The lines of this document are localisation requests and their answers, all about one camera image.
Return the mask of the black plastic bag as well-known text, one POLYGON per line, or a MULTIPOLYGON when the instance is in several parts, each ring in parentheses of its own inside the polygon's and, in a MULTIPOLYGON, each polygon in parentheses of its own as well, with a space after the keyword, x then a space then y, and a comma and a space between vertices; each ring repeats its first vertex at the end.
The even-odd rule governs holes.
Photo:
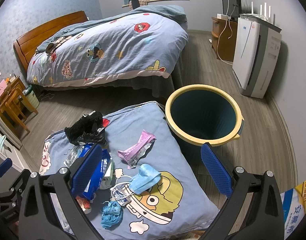
POLYGON ((69 142, 76 146, 89 143, 107 144, 103 115, 98 111, 82 115, 71 127, 66 127, 64 132, 69 142))

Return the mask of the white wifi router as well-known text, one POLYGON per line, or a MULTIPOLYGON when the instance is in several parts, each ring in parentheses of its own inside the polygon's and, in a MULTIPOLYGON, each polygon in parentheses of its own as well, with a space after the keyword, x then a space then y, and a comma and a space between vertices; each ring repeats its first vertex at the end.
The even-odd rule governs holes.
POLYGON ((260 4, 259 13, 257 14, 254 10, 254 2, 250 3, 250 13, 241 14, 242 16, 255 17, 263 21, 273 23, 275 20, 275 14, 272 13, 272 7, 265 2, 260 4))

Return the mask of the white green medicine box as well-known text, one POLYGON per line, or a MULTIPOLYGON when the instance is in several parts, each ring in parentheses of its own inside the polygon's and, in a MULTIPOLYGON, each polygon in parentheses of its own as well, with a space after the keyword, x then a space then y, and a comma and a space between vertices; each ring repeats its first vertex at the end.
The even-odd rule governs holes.
POLYGON ((114 172, 114 162, 113 162, 113 159, 111 158, 107 165, 105 174, 101 180, 100 187, 99 187, 100 190, 106 190, 111 187, 111 183, 113 180, 113 172, 114 172))

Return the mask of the small printed blister wrapper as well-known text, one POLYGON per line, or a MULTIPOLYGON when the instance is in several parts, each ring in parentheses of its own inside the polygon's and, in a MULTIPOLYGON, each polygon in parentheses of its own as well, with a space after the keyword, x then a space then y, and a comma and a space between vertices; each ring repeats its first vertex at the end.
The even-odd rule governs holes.
POLYGON ((131 202, 133 193, 128 191, 131 180, 132 177, 127 175, 116 179, 115 185, 110 188, 111 201, 116 201, 120 206, 126 206, 131 202))

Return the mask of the blue face mask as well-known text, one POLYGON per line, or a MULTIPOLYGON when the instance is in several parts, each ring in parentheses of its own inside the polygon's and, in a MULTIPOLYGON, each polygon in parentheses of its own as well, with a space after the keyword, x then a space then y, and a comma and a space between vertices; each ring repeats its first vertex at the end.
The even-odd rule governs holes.
POLYGON ((161 179, 161 173, 149 164, 142 164, 138 173, 132 177, 129 189, 137 195, 153 187, 161 179))

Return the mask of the blue cartoon pillow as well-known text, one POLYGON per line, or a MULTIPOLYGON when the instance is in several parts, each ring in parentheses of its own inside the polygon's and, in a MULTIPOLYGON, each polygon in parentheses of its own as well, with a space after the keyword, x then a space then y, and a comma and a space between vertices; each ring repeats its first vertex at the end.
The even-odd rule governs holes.
POLYGON ((99 190, 88 219, 105 239, 164 239, 193 230, 205 230, 218 214, 181 153, 164 113, 155 101, 125 107, 106 116, 108 151, 113 159, 113 181, 128 181, 138 173, 118 157, 118 151, 133 146, 143 131, 156 137, 139 164, 149 164, 161 180, 141 195, 133 195, 123 209, 120 224, 101 226, 101 211, 110 199, 109 190, 99 190))

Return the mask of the small green white bin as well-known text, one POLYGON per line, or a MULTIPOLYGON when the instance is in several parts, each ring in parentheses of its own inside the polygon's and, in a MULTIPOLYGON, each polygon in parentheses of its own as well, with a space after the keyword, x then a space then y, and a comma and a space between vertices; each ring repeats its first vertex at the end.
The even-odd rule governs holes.
POLYGON ((24 96, 26 96, 28 102, 34 107, 37 108, 39 106, 39 100, 33 90, 33 86, 29 85, 25 90, 23 90, 24 96))

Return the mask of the red white small wrapper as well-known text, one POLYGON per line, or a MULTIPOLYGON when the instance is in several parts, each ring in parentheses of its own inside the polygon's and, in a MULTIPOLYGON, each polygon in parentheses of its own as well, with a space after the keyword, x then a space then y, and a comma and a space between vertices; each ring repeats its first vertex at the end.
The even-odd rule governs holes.
POLYGON ((77 196, 76 200, 85 214, 89 214, 92 211, 91 204, 87 199, 77 196))

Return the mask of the blue white printed bag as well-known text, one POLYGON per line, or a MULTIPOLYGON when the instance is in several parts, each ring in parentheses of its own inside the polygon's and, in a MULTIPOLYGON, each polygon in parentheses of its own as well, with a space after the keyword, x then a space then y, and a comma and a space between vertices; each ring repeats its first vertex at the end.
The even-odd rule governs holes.
POLYGON ((306 216, 306 180, 280 194, 284 216, 284 239, 291 239, 306 216))

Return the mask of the black monitor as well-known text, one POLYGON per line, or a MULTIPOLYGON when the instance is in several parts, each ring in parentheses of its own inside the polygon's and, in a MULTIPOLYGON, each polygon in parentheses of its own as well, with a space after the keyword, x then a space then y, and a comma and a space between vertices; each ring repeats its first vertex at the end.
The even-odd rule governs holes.
POLYGON ((222 0, 223 14, 237 21, 242 13, 241 0, 222 0))

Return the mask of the clear crumpled plastic wrapper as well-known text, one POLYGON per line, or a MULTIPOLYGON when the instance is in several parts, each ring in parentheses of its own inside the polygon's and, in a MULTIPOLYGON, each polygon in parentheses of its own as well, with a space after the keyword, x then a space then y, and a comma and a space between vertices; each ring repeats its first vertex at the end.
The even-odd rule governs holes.
POLYGON ((78 157, 80 157, 84 147, 85 147, 85 144, 73 146, 73 148, 69 151, 69 154, 67 155, 67 157, 64 161, 64 165, 67 168, 69 168, 75 162, 75 160, 78 157))

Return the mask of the wooden tv cabinet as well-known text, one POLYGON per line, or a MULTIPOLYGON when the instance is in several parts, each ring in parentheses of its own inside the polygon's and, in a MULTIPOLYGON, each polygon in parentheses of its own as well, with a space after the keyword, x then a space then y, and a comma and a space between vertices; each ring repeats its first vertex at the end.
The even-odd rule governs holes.
POLYGON ((212 48, 217 59, 233 62, 237 37, 237 22, 212 17, 212 48))

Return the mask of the purple snack wrapper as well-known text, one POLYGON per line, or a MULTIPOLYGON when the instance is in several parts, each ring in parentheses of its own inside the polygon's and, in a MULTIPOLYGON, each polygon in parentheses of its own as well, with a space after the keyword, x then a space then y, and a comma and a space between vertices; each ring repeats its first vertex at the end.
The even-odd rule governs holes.
POLYGON ((136 144, 124 151, 117 151, 118 157, 127 163, 128 169, 133 169, 139 159, 145 156, 155 140, 156 137, 152 133, 143 130, 136 144))

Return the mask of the white air purifier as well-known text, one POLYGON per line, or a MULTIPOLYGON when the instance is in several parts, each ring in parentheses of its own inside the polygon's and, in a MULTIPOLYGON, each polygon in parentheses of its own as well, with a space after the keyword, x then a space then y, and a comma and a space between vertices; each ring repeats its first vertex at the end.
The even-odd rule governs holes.
POLYGON ((281 39, 281 29, 262 16, 240 15, 233 75, 242 95, 264 97, 278 61, 281 39))

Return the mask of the wooden nightstand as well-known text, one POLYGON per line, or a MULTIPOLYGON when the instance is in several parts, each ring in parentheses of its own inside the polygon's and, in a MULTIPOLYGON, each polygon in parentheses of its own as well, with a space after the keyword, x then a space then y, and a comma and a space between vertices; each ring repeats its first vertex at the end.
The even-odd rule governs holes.
POLYGON ((7 83, 6 89, 0 96, 0 118, 4 124, 18 136, 21 127, 27 134, 30 133, 26 126, 28 112, 36 115, 38 111, 24 95, 25 85, 17 76, 12 82, 7 83))

